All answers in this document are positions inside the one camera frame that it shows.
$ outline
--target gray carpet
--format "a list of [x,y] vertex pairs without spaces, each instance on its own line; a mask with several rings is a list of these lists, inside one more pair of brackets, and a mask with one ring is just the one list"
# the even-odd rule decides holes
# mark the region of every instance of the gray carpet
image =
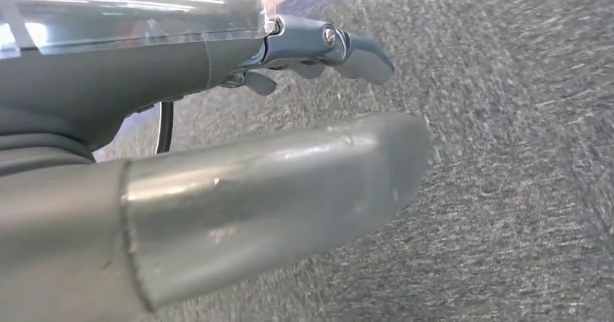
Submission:
[[[173,149],[406,111],[435,140],[424,188],[369,236],[155,320],[614,321],[614,0],[335,0],[314,15],[380,40],[394,82],[280,75],[268,98],[189,97]],[[140,135],[104,155],[149,154]]]

